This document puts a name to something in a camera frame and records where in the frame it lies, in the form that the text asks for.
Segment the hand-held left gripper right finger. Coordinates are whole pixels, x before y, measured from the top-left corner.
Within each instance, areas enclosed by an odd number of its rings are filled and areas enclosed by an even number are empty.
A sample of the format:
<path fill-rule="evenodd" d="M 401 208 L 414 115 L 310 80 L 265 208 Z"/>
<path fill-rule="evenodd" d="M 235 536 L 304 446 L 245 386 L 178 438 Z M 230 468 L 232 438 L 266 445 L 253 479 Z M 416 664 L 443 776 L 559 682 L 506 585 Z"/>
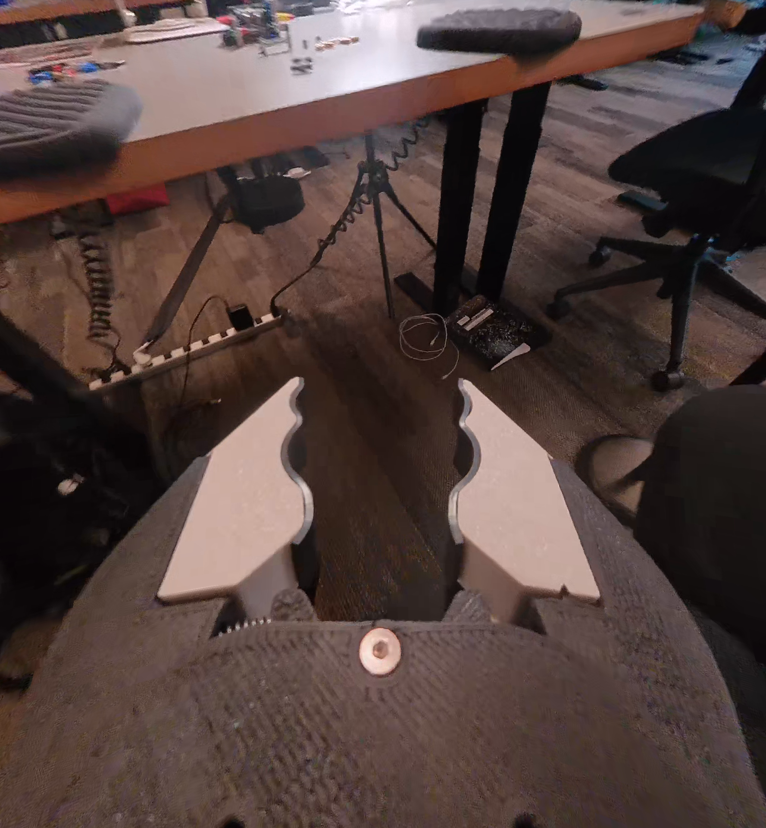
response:
<path fill-rule="evenodd" d="M 448 522 L 452 582 L 481 596 L 494 621 L 518 624 L 533 599 L 602 597 L 553 459 L 471 381 L 460 379 L 461 479 Z"/>

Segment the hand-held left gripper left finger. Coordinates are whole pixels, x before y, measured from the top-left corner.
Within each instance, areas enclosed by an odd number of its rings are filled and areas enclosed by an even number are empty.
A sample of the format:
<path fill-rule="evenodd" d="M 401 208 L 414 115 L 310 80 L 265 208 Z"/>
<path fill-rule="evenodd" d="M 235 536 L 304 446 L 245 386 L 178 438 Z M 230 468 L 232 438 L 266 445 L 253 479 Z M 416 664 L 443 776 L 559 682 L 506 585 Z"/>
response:
<path fill-rule="evenodd" d="M 274 597 L 318 585 L 313 493 L 297 471 L 304 379 L 288 380 L 206 455 L 157 598 L 231 599 L 267 618 Z"/>

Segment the pile of loose lego pieces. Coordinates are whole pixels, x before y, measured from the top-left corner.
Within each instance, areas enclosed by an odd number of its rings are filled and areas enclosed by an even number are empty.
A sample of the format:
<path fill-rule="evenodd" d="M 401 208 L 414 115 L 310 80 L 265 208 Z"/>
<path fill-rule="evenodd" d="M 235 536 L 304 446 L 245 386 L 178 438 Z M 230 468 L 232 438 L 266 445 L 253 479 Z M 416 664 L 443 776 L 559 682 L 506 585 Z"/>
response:
<path fill-rule="evenodd" d="M 123 67 L 125 60 L 67 60 L 33 66 L 27 70 L 27 80 L 31 85 L 50 82 L 63 82 L 68 79 L 87 77 Z"/>

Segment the partly built lego car chassis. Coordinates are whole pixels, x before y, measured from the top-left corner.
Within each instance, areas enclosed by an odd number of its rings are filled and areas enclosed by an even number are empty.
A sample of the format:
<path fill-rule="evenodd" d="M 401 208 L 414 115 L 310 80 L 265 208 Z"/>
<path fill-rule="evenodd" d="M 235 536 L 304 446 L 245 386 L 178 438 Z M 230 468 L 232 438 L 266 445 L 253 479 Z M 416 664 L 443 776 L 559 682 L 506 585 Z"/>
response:
<path fill-rule="evenodd" d="M 292 51 L 289 26 L 295 15 L 280 10 L 275 2 L 228 6 L 215 19 L 223 26 L 222 44 L 226 48 L 255 46 L 261 56 Z"/>

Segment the white power strip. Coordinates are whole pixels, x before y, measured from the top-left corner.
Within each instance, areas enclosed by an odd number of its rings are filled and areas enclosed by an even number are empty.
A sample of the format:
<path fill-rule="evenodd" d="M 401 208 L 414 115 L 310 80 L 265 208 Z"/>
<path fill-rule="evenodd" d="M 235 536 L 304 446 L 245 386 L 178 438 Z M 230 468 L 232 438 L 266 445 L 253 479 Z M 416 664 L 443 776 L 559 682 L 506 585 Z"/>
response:
<path fill-rule="evenodd" d="M 147 355 L 145 360 L 133 364 L 128 370 L 117 370 L 106 380 L 93 380 L 89 383 L 88 390 L 93 394 L 103 395 L 119 387 L 148 381 L 177 368 L 193 364 L 225 348 L 252 340 L 284 323 L 283 316 L 267 314 L 258 317 L 252 326 L 243 330 L 230 327 L 203 339 L 194 340 L 186 346 L 175 348 L 166 354 Z"/>

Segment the black speckled notebook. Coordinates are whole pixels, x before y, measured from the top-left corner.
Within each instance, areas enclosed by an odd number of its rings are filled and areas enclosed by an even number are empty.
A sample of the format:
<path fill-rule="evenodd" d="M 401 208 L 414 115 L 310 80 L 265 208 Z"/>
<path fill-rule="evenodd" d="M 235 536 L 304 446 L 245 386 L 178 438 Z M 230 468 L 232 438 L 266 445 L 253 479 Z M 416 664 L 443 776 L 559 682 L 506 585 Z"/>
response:
<path fill-rule="evenodd" d="M 494 371 L 546 345 L 550 332 L 520 310 L 471 296 L 444 319 L 454 343 L 485 370 Z"/>

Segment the person's leg in black trousers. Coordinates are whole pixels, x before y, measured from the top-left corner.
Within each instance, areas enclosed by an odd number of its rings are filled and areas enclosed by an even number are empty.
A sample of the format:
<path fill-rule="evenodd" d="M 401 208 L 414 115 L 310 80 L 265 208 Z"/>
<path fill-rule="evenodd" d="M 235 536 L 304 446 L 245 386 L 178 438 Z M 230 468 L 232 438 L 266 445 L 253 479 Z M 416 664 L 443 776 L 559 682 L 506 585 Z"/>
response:
<path fill-rule="evenodd" d="M 635 538 L 766 666 L 766 385 L 704 392 L 657 431 Z"/>

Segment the large black bag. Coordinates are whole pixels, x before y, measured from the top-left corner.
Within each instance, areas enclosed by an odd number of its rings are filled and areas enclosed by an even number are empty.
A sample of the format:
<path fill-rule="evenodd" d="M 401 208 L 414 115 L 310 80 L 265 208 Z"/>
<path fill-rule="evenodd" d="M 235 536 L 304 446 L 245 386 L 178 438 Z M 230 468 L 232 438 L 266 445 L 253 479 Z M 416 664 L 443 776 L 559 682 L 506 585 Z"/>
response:
<path fill-rule="evenodd" d="M 0 392 L 0 655 L 23 624 L 67 612 L 162 491 L 146 460 L 126 466 L 85 427 Z M 3 690 L 31 680 L 0 671 Z"/>

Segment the small black bag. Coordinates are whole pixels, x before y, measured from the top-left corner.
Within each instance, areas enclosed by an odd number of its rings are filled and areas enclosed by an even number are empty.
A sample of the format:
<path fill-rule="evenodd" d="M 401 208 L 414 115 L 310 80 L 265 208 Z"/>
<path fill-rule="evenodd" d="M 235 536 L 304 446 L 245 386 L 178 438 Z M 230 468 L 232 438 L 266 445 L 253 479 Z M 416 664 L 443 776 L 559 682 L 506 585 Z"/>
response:
<path fill-rule="evenodd" d="M 234 222 L 254 234 L 289 222 L 305 209 L 300 183 L 285 176 L 238 179 L 235 182 L 232 212 Z"/>

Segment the black table leg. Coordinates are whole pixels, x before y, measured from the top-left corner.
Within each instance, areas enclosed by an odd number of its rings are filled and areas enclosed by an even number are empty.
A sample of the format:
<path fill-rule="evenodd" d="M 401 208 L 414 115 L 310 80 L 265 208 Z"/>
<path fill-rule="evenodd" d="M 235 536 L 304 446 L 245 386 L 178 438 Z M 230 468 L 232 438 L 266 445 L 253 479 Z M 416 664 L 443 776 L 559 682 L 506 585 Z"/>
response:
<path fill-rule="evenodd" d="M 513 92 L 498 168 L 481 262 L 473 293 L 497 302 L 509 268 L 515 237 L 542 135 L 543 116 L 552 82 Z M 397 276 L 395 284 L 424 311 L 450 316 L 466 287 L 465 259 L 471 212 L 480 159 L 482 121 L 487 100 L 481 99 L 447 111 L 447 137 L 443 150 L 438 212 L 438 250 L 432 287 L 411 273 Z"/>

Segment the black tripod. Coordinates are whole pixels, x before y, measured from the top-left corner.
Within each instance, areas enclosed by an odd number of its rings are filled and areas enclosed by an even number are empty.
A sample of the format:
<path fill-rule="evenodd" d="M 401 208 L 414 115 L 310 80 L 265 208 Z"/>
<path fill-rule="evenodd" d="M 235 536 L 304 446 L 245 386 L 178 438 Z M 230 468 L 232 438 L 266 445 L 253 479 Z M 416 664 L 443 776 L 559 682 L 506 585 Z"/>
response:
<path fill-rule="evenodd" d="M 362 216 L 366 208 L 370 208 L 374 217 L 375 231 L 378 243 L 378 254 L 382 271 L 382 278 L 385 289 L 385 301 L 388 318 L 395 318 L 394 298 L 392 291 L 392 278 L 388 268 L 388 256 L 385 246 L 385 230 L 381 208 L 381 197 L 385 197 L 401 214 L 418 235 L 429 245 L 430 250 L 437 250 L 437 243 L 428 231 L 417 221 L 412 213 L 405 207 L 398 198 L 391 185 L 389 175 L 399 170 L 403 162 L 409 158 L 409 151 L 416 147 L 421 136 L 421 131 L 429 124 L 428 117 L 423 117 L 415 122 L 405 124 L 407 133 L 399 139 L 399 143 L 390 151 L 390 159 L 385 160 L 379 157 L 375 149 L 375 139 L 371 132 L 365 137 L 366 155 L 358 163 L 355 184 L 350 192 L 346 207 L 338 216 L 336 222 L 331 226 L 324 239 L 317 243 L 316 253 L 313 256 L 310 268 L 317 267 L 322 261 L 326 250 L 335 245 L 339 233 L 347 233 L 351 225 Z"/>

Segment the red cloth object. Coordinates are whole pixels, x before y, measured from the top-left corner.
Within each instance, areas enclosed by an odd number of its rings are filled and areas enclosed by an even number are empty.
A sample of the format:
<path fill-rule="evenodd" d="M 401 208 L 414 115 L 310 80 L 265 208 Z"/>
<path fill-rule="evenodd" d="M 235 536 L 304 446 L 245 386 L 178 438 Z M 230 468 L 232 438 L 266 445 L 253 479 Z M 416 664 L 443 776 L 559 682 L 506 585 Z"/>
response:
<path fill-rule="evenodd" d="M 109 214 L 119 217 L 169 206 L 170 199 L 166 185 L 159 184 L 120 194 L 111 194 L 105 198 L 105 203 Z"/>

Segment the black office chair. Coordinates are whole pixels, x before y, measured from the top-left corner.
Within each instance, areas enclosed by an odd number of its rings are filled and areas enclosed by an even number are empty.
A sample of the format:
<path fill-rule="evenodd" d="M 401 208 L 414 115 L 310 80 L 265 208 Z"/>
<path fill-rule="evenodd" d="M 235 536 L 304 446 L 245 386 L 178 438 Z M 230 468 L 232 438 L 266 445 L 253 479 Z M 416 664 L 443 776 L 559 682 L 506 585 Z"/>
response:
<path fill-rule="evenodd" d="M 751 17 L 752 34 L 766 32 L 766 7 Z M 766 49 L 726 109 L 688 119 L 643 141 L 609 167 L 613 181 L 655 192 L 662 208 L 642 218 L 644 231 L 662 238 L 679 229 L 690 234 L 681 245 L 601 236 L 588 256 L 589 267 L 605 265 L 611 254 L 636 257 L 640 264 L 559 288 L 546 307 L 551 320 L 571 310 L 571 295 L 658 280 L 657 297 L 671 302 L 671 335 L 666 366 L 651 378 L 667 392 L 685 381 L 682 361 L 694 286 L 700 273 L 711 286 L 748 312 L 766 320 L 766 300 L 738 281 L 721 254 L 766 248 Z M 732 383 L 766 379 L 766 349 Z"/>

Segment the black textured cushion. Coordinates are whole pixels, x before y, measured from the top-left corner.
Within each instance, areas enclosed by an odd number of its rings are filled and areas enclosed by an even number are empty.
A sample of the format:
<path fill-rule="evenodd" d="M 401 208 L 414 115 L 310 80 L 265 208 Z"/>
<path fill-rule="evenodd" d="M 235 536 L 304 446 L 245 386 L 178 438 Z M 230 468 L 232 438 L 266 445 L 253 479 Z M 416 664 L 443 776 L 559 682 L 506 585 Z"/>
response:
<path fill-rule="evenodd" d="M 420 26 L 416 46 L 454 53 L 550 56 L 572 46 L 581 34 L 581 17 L 568 9 L 472 8 Z"/>
<path fill-rule="evenodd" d="M 0 96 L 0 181 L 115 160 L 143 111 L 140 96 L 102 79 Z"/>

